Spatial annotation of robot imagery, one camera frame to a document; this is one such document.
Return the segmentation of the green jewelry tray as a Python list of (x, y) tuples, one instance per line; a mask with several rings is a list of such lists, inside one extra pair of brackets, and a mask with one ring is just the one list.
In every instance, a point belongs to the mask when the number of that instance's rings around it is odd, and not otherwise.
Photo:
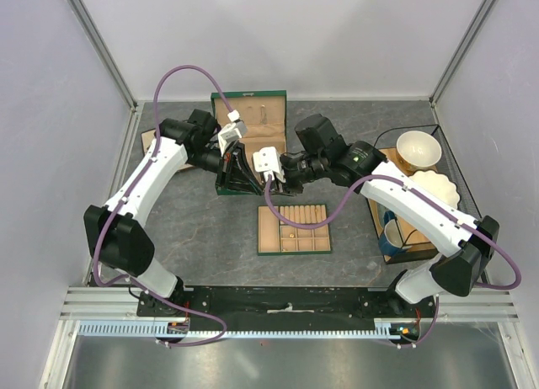
[[(279, 213), (301, 224), (318, 224), (328, 217), (325, 204), (282, 205)], [(278, 219), (268, 206), (258, 207), (258, 256), (329, 254), (332, 252), (329, 226), (301, 229)]]

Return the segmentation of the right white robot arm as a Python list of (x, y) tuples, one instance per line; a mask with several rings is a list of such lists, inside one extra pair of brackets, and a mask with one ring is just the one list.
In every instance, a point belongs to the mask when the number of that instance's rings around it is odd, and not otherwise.
[(387, 310), (405, 316), (416, 303), (443, 291), (468, 296), (494, 254), (499, 223), (477, 220), (444, 203), (403, 173), (384, 153), (365, 141), (347, 143), (321, 114), (295, 127), (301, 152), (280, 158), (285, 189), (300, 193), (304, 184), (329, 179), (383, 205), (414, 226), (437, 249), (422, 266), (406, 271), (386, 294)]

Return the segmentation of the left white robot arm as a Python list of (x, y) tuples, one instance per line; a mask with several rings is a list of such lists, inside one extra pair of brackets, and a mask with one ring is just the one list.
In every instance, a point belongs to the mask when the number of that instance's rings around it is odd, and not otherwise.
[(157, 198), (185, 164), (216, 174), (216, 188), (259, 195), (260, 182), (249, 167), (241, 138), (247, 126), (237, 110), (220, 126), (208, 112), (196, 109), (187, 120), (163, 120), (149, 151), (120, 190), (101, 206), (89, 206), (83, 216), (93, 277), (103, 285), (106, 265), (131, 277), (156, 296), (156, 307), (167, 316), (184, 309), (184, 283), (155, 256), (144, 226)]

